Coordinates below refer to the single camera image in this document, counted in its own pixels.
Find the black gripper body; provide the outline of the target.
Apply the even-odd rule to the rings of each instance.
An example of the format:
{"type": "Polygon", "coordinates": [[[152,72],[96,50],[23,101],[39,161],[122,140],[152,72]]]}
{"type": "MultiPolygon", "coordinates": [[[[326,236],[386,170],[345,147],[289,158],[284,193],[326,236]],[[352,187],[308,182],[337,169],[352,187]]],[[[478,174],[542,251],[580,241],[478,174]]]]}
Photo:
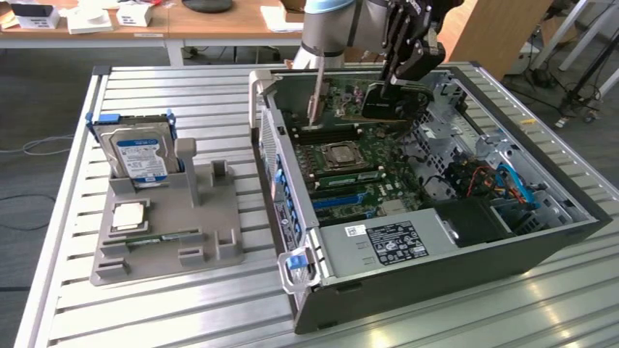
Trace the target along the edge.
{"type": "Polygon", "coordinates": [[[442,22],[448,12],[462,5],[462,0],[420,0],[420,6],[432,22],[442,22]]]}

